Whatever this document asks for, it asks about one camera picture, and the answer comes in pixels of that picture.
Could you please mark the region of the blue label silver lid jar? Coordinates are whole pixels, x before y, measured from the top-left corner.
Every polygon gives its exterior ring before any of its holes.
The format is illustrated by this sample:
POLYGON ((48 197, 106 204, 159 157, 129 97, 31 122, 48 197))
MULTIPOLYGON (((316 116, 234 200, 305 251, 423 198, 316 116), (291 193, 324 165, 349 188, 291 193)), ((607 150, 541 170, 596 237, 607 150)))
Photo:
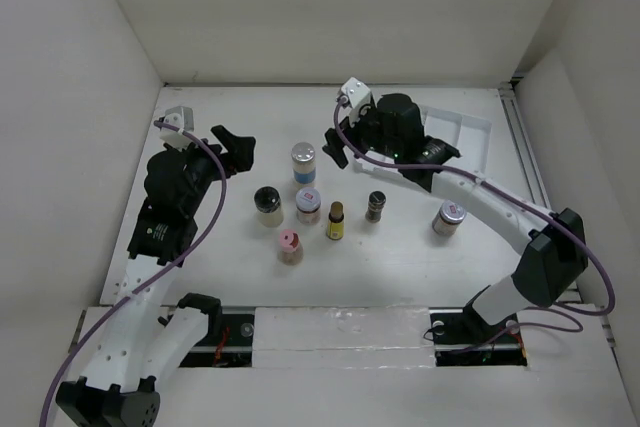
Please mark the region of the blue label silver lid jar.
POLYGON ((293 179, 298 189, 313 187, 316 180, 316 151, 309 142, 296 143, 291 149, 293 179))

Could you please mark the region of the white lid red logo jar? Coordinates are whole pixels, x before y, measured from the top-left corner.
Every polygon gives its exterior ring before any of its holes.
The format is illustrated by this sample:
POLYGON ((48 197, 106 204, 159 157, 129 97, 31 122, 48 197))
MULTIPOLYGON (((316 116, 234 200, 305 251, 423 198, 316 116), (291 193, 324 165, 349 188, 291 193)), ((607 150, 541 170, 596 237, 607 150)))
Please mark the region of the white lid red logo jar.
POLYGON ((297 191, 296 198, 297 219, 305 225, 312 225, 320 219, 321 196, 312 187, 304 187, 297 191))

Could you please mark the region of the yellow label brown cap bottle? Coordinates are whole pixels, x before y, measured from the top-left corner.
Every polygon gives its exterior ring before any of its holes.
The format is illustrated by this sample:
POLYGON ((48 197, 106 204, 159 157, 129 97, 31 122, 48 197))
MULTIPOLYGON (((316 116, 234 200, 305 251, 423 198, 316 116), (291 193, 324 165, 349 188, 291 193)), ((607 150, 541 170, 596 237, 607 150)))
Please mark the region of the yellow label brown cap bottle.
POLYGON ((326 235, 335 241, 344 236, 344 206, 339 201, 334 201, 330 206, 326 235))

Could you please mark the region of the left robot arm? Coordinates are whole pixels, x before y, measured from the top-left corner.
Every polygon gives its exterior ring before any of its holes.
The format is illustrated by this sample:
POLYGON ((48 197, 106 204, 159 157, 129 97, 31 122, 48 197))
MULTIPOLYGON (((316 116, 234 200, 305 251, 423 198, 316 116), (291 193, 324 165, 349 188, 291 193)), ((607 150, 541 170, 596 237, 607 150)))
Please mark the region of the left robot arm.
POLYGON ((225 343, 219 299, 187 293, 168 318, 162 302, 184 260, 210 233, 195 214, 210 185, 251 170, 256 140, 216 125, 215 144, 190 130, 156 121, 164 147, 147 163, 145 198, 129 245, 115 304, 81 337, 99 332, 96 351, 79 377, 59 379, 48 394, 77 426, 151 426, 159 387, 198 343, 225 343))

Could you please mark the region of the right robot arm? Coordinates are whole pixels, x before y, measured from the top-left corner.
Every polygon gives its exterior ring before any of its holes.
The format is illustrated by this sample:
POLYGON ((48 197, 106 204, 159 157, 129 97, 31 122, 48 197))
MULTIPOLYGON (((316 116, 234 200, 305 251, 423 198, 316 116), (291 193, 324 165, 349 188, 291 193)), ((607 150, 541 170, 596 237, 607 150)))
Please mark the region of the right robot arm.
POLYGON ((325 133, 324 152, 340 167, 345 153, 389 158, 389 168, 426 192, 463 207, 502 237, 519 254, 512 274, 477 293, 455 325, 475 341, 496 335, 506 319, 531 307, 548 308, 584 272, 581 217, 528 204, 490 186, 481 176, 451 165, 459 150, 426 134, 419 107, 401 93, 375 100, 369 90, 338 93, 334 125, 325 133))

